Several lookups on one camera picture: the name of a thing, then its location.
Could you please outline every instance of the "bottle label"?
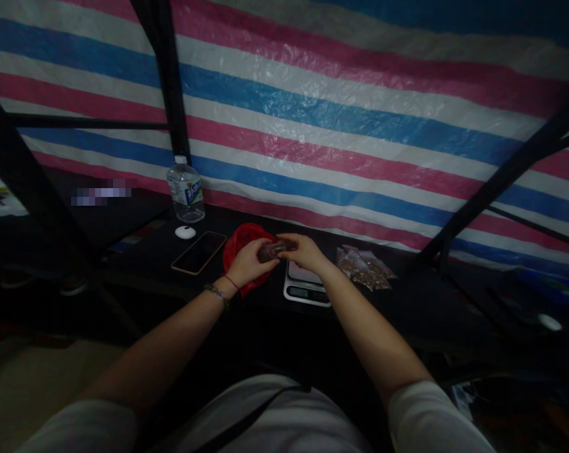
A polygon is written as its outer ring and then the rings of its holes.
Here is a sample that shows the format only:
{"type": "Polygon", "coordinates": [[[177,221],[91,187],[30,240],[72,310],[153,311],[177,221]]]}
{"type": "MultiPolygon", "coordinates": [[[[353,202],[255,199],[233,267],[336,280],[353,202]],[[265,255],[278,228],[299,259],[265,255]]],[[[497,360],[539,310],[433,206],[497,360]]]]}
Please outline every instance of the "bottle label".
{"type": "Polygon", "coordinates": [[[171,197],[173,197],[174,201],[186,206],[202,201],[202,187],[200,179],[196,182],[171,181],[169,179],[168,183],[169,188],[171,189],[171,197]]]}

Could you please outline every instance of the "hand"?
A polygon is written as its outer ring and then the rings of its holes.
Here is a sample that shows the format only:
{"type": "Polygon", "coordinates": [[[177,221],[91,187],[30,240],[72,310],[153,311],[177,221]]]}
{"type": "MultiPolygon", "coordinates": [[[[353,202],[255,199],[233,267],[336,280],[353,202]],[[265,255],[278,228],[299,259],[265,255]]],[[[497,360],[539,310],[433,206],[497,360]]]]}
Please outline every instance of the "hand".
{"type": "Polygon", "coordinates": [[[257,259],[257,252],[265,242],[271,242],[268,238],[255,239],[246,244],[234,258],[232,266],[226,275],[232,279],[239,288],[251,283],[257,277],[271,271],[276,267],[280,260],[274,259],[261,264],[257,259]]]}
{"type": "Polygon", "coordinates": [[[297,250],[293,252],[281,252],[278,254],[280,258],[294,261],[301,267],[318,275],[332,264],[320,251],[316,243],[307,236],[292,233],[279,234],[276,236],[280,239],[291,240],[297,244],[297,250]]]}

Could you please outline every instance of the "red plastic bag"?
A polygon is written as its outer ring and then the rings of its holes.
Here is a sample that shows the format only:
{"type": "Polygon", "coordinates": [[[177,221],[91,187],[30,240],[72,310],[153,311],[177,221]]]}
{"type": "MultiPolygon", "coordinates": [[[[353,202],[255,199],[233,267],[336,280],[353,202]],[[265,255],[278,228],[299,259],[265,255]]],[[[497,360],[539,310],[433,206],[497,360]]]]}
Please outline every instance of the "red plastic bag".
{"type": "MultiPolygon", "coordinates": [[[[232,266],[234,262],[234,258],[246,244],[255,239],[259,238],[268,238],[272,242],[276,242],[276,238],[266,232],[261,225],[257,225],[255,223],[243,223],[240,225],[234,234],[228,239],[226,242],[226,246],[223,249],[223,269],[224,272],[227,272],[232,266]]],[[[253,288],[257,288],[257,286],[261,286],[263,282],[267,280],[272,272],[267,272],[260,276],[258,279],[252,281],[251,283],[247,284],[243,288],[240,288],[240,293],[242,297],[246,296],[246,294],[253,288]]]]}

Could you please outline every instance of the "smartphone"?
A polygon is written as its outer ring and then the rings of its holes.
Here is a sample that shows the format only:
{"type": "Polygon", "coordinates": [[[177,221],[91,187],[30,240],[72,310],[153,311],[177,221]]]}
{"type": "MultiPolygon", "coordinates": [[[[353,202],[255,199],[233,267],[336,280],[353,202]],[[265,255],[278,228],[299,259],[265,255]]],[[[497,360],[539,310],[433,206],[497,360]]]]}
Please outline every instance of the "smartphone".
{"type": "Polygon", "coordinates": [[[227,239],[227,236],[206,232],[173,261],[171,269],[190,275],[200,274],[227,239]]]}

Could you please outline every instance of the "striped tarp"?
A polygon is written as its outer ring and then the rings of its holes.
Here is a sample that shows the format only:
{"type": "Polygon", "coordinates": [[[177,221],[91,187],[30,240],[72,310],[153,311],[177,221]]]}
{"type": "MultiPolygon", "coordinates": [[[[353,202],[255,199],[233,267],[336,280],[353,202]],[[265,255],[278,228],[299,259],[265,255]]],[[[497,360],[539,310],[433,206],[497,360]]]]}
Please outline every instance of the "striped tarp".
{"type": "MultiPolygon", "coordinates": [[[[569,99],[569,2],[478,3],[172,0],[206,201],[421,250],[569,99]]],[[[0,0],[0,100],[165,120],[127,0],[0,0]]],[[[162,132],[21,133],[45,165],[168,191],[162,132]]],[[[569,235],[569,149],[494,206],[569,235]]],[[[569,277],[568,245],[493,214],[451,254],[569,277]]]]}

